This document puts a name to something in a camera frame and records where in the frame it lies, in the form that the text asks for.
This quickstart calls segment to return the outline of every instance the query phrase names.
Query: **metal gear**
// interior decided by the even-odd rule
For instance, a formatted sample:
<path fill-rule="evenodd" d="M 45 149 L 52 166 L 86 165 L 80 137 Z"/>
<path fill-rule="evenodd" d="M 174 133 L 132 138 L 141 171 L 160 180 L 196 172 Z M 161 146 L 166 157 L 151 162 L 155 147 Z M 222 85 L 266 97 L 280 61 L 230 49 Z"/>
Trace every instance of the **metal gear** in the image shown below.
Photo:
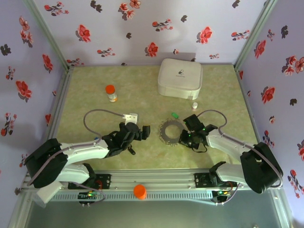
<path fill-rule="evenodd" d="M 165 143 L 166 145 L 169 146 L 176 146 L 179 144 L 179 139 L 180 137 L 178 136 L 177 138 L 170 138 L 169 136 L 166 135 L 166 128 L 170 125 L 175 125 L 179 128 L 180 133 L 182 130 L 185 129 L 185 127 L 183 126 L 183 124 L 176 119 L 168 119 L 165 122 L 163 122 L 160 126 L 159 126 L 159 130 L 158 130 L 158 137 L 159 139 Z"/>

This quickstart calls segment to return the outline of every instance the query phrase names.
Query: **small white bottle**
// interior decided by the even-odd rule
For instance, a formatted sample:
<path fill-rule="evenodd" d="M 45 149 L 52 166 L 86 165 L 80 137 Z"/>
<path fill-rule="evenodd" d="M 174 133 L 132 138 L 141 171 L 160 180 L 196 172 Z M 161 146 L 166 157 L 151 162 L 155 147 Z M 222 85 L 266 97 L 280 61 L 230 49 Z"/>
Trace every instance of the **small white bottle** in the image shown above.
<path fill-rule="evenodd" d="M 192 105 L 192 111 L 196 111 L 197 107 L 198 107 L 198 103 L 194 102 Z"/>

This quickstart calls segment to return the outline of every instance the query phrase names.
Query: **gray cable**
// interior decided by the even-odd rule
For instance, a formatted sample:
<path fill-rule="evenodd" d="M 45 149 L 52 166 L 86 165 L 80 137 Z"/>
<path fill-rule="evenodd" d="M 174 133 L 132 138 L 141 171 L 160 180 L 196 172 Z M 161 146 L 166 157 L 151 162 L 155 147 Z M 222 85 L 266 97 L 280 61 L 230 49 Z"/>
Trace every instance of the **gray cable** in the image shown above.
<path fill-rule="evenodd" d="M 227 122 L 228 122 L 227 117 L 226 117 L 223 113 L 221 113 L 220 111 L 217 111 L 217 110 L 208 109 L 208 110 L 205 110 L 205 111 L 201 112 L 200 114 L 198 114 L 198 117 L 199 117 L 200 115 L 202 115 L 203 113 L 205 113 L 205 112 L 210 112 L 210 111 L 219 113 L 219 114 L 221 114 L 221 115 L 225 118 L 225 123 L 224 123 L 223 125 L 221 125 L 220 127 L 218 127 L 218 132 L 219 132 L 223 137 L 225 137 L 225 138 L 227 138 L 227 139 L 230 139 L 231 141 L 233 141 L 233 142 L 235 142 L 235 143 L 237 143 L 237 144 L 240 144 L 240 145 L 242 145 L 242 146 L 244 146 L 244 147 L 247 147 L 247 148 L 251 149 L 251 150 L 252 150 L 253 152 L 255 152 L 258 156 L 260 156 L 261 159 L 263 159 L 263 160 L 264 160 L 264 161 L 273 169 L 273 171 L 276 173 L 276 175 L 278 176 L 279 181 L 280 181 L 279 184 L 274 185 L 274 186 L 270 186 L 270 187 L 271 187 L 271 188 L 280 188 L 280 187 L 283 185 L 283 178 L 282 178 L 280 172 L 277 170 L 277 168 L 276 168 L 276 167 L 275 167 L 275 166 L 274 166 L 274 165 L 273 165 L 273 164 L 272 164 L 264 155 L 262 155 L 259 151 L 257 151 L 255 148 L 251 147 L 250 145 L 247 145 L 246 143 L 243 143 L 243 142 L 241 142 L 241 141 L 239 141 L 239 140 L 236 140 L 236 139 L 234 139 L 234 138 L 231 138 L 231 137 L 229 137 L 228 135 L 225 135 L 225 134 L 221 131 L 221 128 L 224 127 L 224 126 L 227 124 Z"/>
<path fill-rule="evenodd" d="M 62 149 L 62 150 L 60 150 L 60 151 L 54 153 L 52 156 L 49 157 L 49 159 L 47 159 L 47 161 L 46 161 L 46 162 L 41 166 L 41 168 L 36 172 L 36 174 L 35 174 L 35 175 L 32 177 L 32 179 L 28 182 L 27 186 L 30 186 L 30 185 L 34 182 L 34 180 L 35 180 L 35 179 L 39 176 L 39 174 L 45 169 L 45 167 L 49 164 L 49 162 L 50 162 L 53 158 L 55 158 L 58 154 L 63 153 L 63 152 L 65 152 L 65 151 L 68 151 L 69 149 L 73 150 L 73 149 L 76 149 L 76 148 L 82 148 L 82 147 L 87 147 L 87 146 L 94 146 L 94 144 L 99 144 L 99 143 L 100 143 L 100 141 L 101 141 L 101 134 L 100 134 L 100 133 L 97 133 L 97 132 L 95 132 L 95 131 L 93 131 L 93 130 L 91 130 L 91 129 L 88 128 L 88 126 L 86 125 L 86 116 L 87 116 L 88 114 L 90 114 L 91 112 L 96 112 L 96 111 L 107 112 L 107 113 L 111 113 L 111 114 L 114 114 L 114 115 L 117 115 L 117 116 L 124 117 L 124 115 L 122 115 L 122 114 L 114 113 L 114 112 L 111 112 L 111 111 L 108 111 L 108 110 L 105 110 L 105 109 L 93 109 L 93 110 L 91 110 L 91 111 L 88 111 L 88 112 L 85 114 L 84 119 L 83 119 L 83 120 L 84 120 L 84 126 L 85 126 L 85 128 L 86 128 L 89 132 L 94 133 L 94 134 L 97 134 L 98 137 L 99 137 L 99 139 L 98 139 L 96 142 L 94 142 L 94 143 L 84 143 L 84 144 L 81 144 L 81 145 L 70 146 L 70 147 L 64 148 L 64 149 Z"/>

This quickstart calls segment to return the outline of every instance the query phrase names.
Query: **white cap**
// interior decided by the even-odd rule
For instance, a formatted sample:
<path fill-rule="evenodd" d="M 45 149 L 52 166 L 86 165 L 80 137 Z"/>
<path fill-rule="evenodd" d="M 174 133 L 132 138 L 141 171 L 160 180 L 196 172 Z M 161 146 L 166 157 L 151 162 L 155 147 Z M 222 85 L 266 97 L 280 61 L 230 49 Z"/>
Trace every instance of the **white cap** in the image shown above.
<path fill-rule="evenodd" d="M 198 103 L 194 102 L 192 108 L 197 108 L 197 107 L 198 107 Z"/>

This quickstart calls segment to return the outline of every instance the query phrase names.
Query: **green table surface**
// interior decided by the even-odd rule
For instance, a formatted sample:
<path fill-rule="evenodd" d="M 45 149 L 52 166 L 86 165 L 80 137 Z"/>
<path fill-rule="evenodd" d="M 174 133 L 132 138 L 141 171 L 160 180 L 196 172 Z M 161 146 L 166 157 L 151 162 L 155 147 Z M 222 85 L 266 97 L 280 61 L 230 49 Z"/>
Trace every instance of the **green table surface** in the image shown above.
<path fill-rule="evenodd" d="M 243 141 L 256 143 L 255 134 L 232 65 L 203 65 L 203 83 L 196 100 L 162 96 L 158 93 L 157 78 L 160 66 L 95 66 L 76 67 L 60 119 L 57 139 L 61 143 L 81 143 L 96 137 L 83 125 L 83 116 L 92 109 L 107 109 L 120 114 L 137 113 L 141 128 L 151 126 L 146 141 L 133 141 L 136 155 L 123 151 L 118 156 L 106 159 L 91 159 L 86 162 L 94 170 L 126 169 L 172 169 L 210 168 L 220 161 L 237 164 L 237 160 L 224 152 L 208 147 L 206 153 L 195 153 L 182 145 L 168 146 L 158 137 L 160 124 L 177 113 L 184 118 L 207 109 L 223 112 L 228 124 L 223 131 Z M 111 103 L 105 86 L 113 84 L 118 101 Z M 193 102 L 198 108 L 191 110 Z M 205 113 L 200 117 L 205 124 L 220 126 L 224 118 L 217 113 Z M 119 130 L 124 119 L 104 112 L 91 113 L 87 125 L 102 135 Z M 168 134 L 179 131 L 168 129 Z"/>

